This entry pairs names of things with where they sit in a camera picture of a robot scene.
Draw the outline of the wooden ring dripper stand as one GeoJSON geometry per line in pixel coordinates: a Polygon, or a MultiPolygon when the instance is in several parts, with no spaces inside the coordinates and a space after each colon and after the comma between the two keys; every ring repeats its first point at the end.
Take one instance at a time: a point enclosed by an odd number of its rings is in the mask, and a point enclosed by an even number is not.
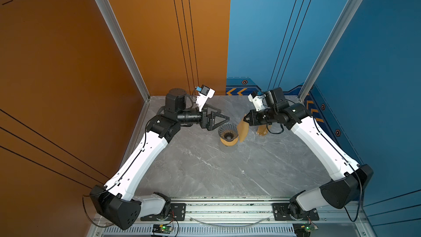
{"type": "Polygon", "coordinates": [[[222,145],[225,146],[225,147],[233,147],[238,143],[239,138],[236,137],[235,139],[233,139],[231,141],[224,140],[223,138],[221,138],[220,141],[221,141],[222,145]]]}

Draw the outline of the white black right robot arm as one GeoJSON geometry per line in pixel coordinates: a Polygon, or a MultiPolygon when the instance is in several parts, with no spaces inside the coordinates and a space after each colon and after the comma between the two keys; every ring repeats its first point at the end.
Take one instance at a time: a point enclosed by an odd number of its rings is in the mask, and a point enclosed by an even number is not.
{"type": "Polygon", "coordinates": [[[289,200],[287,215],[294,220],[302,220],[308,214],[323,206],[344,208],[357,199],[362,206],[364,191],[373,176],[368,164],[361,165],[338,146],[300,103],[291,103],[285,98],[281,88],[266,92],[252,92],[248,99],[254,108],[249,111],[238,126],[240,141],[244,141],[251,126],[269,129],[272,124],[280,124],[298,136],[327,170],[331,180],[309,191],[302,191],[289,200]]]}

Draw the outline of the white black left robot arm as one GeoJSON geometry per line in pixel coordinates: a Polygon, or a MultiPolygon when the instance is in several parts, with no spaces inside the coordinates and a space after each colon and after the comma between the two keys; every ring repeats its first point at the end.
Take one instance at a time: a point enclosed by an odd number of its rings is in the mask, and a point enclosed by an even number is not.
{"type": "Polygon", "coordinates": [[[162,193],[136,196],[136,189],[160,152],[182,127],[194,124],[212,131],[230,118],[221,110],[208,105],[215,91],[205,85],[197,87],[195,99],[184,89],[173,88],[166,95],[164,106],[151,118],[144,135],[130,157],[103,186],[92,188],[89,198],[97,213],[121,230],[130,228],[139,217],[170,216],[171,199],[162,193]]]}

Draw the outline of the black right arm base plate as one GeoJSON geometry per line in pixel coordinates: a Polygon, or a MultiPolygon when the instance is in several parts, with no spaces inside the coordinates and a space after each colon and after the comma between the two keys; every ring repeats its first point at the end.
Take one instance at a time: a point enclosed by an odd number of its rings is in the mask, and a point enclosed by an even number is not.
{"type": "Polygon", "coordinates": [[[317,209],[295,212],[290,203],[271,204],[275,221],[319,221],[317,209]]]}

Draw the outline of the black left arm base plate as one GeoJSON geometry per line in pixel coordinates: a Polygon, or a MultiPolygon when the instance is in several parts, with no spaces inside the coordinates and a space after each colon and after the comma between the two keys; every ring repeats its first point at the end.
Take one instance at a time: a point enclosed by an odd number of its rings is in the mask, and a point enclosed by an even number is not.
{"type": "Polygon", "coordinates": [[[186,203],[171,203],[171,208],[169,210],[169,215],[166,217],[160,215],[149,215],[145,217],[141,217],[141,221],[151,221],[151,222],[158,222],[164,221],[169,222],[173,218],[175,218],[178,222],[184,221],[186,215],[186,203]]]}

